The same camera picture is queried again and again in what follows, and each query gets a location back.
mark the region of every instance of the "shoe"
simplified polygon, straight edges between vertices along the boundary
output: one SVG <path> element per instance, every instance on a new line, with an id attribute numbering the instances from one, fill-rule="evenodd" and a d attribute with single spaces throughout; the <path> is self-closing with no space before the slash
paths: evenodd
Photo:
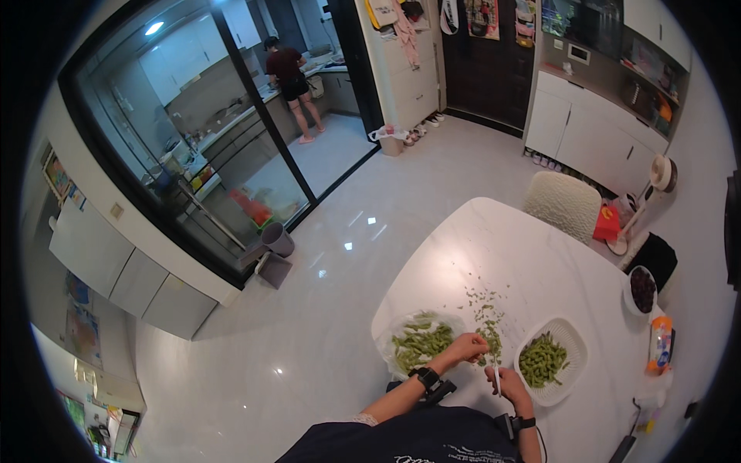
<path id="1" fill-rule="evenodd" d="M 432 127 L 440 127 L 440 123 L 433 116 L 425 117 L 425 124 L 429 124 Z"/>

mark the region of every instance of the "bowl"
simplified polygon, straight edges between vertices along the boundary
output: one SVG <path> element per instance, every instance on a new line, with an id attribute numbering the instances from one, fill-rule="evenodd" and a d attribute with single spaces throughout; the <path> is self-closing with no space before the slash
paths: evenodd
<path id="1" fill-rule="evenodd" d="M 651 310 L 648 312 L 642 312 L 638 306 L 636 305 L 635 300 L 633 299 L 633 290 L 631 286 L 631 277 L 633 276 L 633 272 L 636 271 L 636 269 L 643 269 L 646 273 L 648 273 L 648 276 L 651 278 L 651 281 L 654 282 L 654 285 L 656 284 L 656 280 L 654 280 L 654 276 L 651 275 L 651 272 L 648 271 L 648 268 L 643 267 L 642 265 L 636 265 L 633 267 L 633 270 L 628 273 L 628 278 L 625 280 L 625 283 L 622 285 L 622 299 L 625 301 L 625 306 L 628 308 L 628 310 L 634 314 L 635 316 L 643 317 L 651 314 L 651 312 L 654 311 L 653 307 L 656 307 L 657 299 L 659 298 L 658 292 L 654 289 L 654 302 L 651 304 Z"/>
<path id="2" fill-rule="evenodd" d="M 519 370 L 519 354 L 538 336 L 551 332 L 554 342 L 561 344 L 566 349 L 566 360 L 569 362 L 566 368 L 556 373 L 555 378 L 561 382 L 549 382 L 544 387 L 531 388 Z M 528 391 L 533 402 L 543 407 L 551 407 L 565 399 L 576 387 L 576 381 L 587 367 L 587 344 L 573 324 L 563 316 L 556 316 L 530 330 L 525 341 L 517 348 L 514 356 L 514 369 L 519 375 L 525 390 Z"/>

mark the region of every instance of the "woman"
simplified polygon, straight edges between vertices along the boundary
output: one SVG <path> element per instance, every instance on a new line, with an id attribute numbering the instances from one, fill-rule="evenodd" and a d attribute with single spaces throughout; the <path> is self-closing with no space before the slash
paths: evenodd
<path id="1" fill-rule="evenodd" d="M 296 122 L 299 123 L 301 131 L 304 133 L 299 139 L 299 144 L 311 143 L 314 141 L 314 137 L 309 133 L 309 126 L 304 117 L 304 112 L 301 111 L 299 100 L 304 103 L 311 117 L 314 118 L 316 129 L 319 133 L 324 132 L 326 129 L 322 125 L 319 111 L 316 110 L 316 106 L 311 102 L 311 92 L 309 91 L 309 84 L 306 82 L 306 77 L 304 77 L 304 73 L 299 69 L 306 64 L 306 58 L 291 47 L 278 48 L 279 42 L 280 40 L 273 36 L 265 39 L 265 51 L 270 52 L 270 56 L 268 56 L 268 60 L 265 63 L 265 73 L 270 76 L 270 82 L 273 84 L 276 81 L 278 82 L 283 97 L 288 102 L 290 111 L 296 117 Z"/>
<path id="2" fill-rule="evenodd" d="M 426 368 L 442 376 L 464 360 L 488 352 L 477 333 L 462 334 Z M 530 420 L 519 431 L 517 447 L 489 415 L 467 407 L 427 407 L 412 411 L 425 394 L 428 371 L 418 370 L 400 386 L 365 408 L 352 422 L 315 424 L 278 462 L 527 462 L 541 463 L 533 403 L 519 376 L 499 369 L 502 395 L 515 414 Z M 494 369 L 484 373 L 496 393 Z"/>

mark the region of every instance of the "textured chair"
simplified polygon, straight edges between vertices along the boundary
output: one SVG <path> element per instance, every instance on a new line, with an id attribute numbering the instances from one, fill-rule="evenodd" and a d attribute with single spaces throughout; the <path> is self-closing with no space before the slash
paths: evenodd
<path id="1" fill-rule="evenodd" d="M 589 245 L 602 197 L 583 181 L 558 172 L 533 176 L 522 211 Z"/>

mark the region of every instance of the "trash can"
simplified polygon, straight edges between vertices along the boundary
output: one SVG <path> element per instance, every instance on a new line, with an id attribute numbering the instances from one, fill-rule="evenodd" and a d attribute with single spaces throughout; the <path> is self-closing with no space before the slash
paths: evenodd
<path id="1" fill-rule="evenodd" d="M 409 132 L 407 130 L 403 130 L 400 126 L 394 124 L 386 124 L 368 134 L 368 138 L 371 141 L 379 141 L 381 143 L 381 150 L 386 156 L 398 156 L 401 154 L 404 149 L 404 140 L 408 136 Z"/>

